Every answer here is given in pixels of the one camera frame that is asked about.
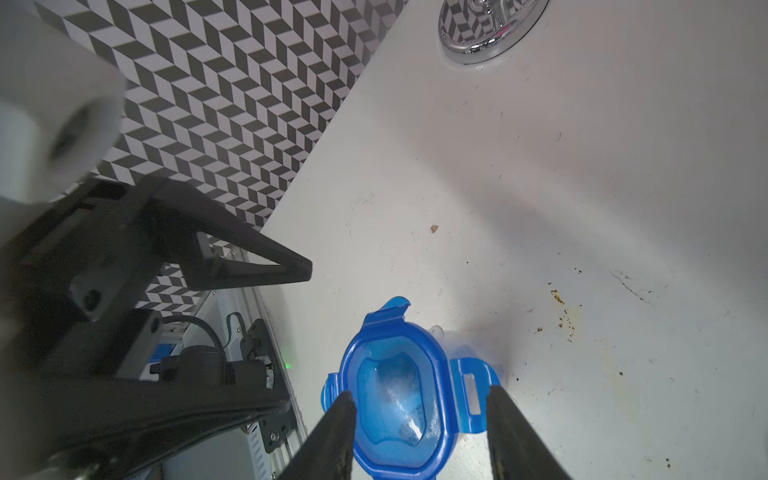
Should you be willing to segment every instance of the white surface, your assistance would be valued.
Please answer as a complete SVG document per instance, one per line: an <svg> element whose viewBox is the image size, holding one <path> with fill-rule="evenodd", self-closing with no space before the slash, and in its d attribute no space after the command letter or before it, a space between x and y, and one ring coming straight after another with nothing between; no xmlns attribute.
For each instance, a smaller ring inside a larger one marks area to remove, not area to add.
<svg viewBox="0 0 768 480"><path fill-rule="evenodd" d="M403 295L498 340L574 478L765 478L768 5L551 0L462 67L440 2L408 4L263 229L314 262L262 289L307 426ZM485 437L439 478L491 478Z"/></svg>

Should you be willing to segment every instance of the black and white tile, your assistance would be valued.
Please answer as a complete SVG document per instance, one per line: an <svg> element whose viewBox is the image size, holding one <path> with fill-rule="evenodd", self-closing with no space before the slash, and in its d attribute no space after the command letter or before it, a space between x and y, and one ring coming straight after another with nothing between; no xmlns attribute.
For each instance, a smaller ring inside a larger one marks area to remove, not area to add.
<svg viewBox="0 0 768 480"><path fill-rule="evenodd" d="M35 0L128 79L94 175L193 184L255 228L273 212L406 0ZM166 267L142 305L188 312Z"/></svg>

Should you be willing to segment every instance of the debris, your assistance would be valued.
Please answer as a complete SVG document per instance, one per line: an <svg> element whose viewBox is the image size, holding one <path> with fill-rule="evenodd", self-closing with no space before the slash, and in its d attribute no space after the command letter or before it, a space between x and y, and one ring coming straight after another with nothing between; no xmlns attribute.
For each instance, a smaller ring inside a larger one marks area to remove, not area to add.
<svg viewBox="0 0 768 480"><path fill-rule="evenodd" d="M555 300L557 300L558 302L560 302L563 305L565 305L565 302L563 301L563 299L560 298L560 292L558 292L557 290L552 290L551 294L552 294L552 296L554 297Z"/></svg>

